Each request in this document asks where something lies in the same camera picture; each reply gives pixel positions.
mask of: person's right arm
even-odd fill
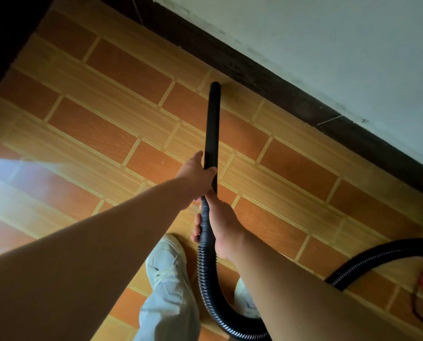
[[[214,192],[206,198],[216,253],[234,263],[273,340],[411,340],[247,231]]]

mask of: person's right hand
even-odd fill
[[[214,246],[216,254],[220,258],[228,258],[229,247],[246,232],[246,229],[238,221],[232,207],[221,201],[213,190],[208,191],[205,198],[210,208],[210,225],[216,238]],[[200,235],[200,213],[196,215],[194,224],[191,239],[197,242]]]

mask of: person's left arm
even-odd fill
[[[181,209],[211,188],[202,152],[177,176],[0,255],[0,340],[89,341]]]

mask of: floor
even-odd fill
[[[57,0],[0,84],[0,253],[172,178],[204,147],[212,81],[223,84],[218,194],[267,244],[325,278],[365,249],[423,237],[419,192],[100,1]],[[197,211],[169,232],[201,302]],[[423,340],[409,303],[422,270],[421,258],[392,262],[346,293]],[[232,301],[239,275],[222,260],[218,272]],[[141,268],[93,340],[130,340],[150,292]],[[200,309],[200,339],[226,339]]]

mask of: hand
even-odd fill
[[[209,217],[211,229],[213,229],[216,243],[214,249],[220,258],[229,258],[229,249],[234,245],[235,240],[247,230],[238,221],[232,207],[218,198],[213,190],[205,195],[210,208]],[[200,213],[194,218],[194,228],[191,240],[199,241],[200,235]]]
[[[176,178],[183,179],[187,194],[190,197],[188,202],[189,206],[191,201],[196,200],[211,189],[213,178],[218,173],[216,167],[210,167],[206,170],[203,169],[202,164],[202,151],[198,151],[194,156],[186,161],[178,171]]]

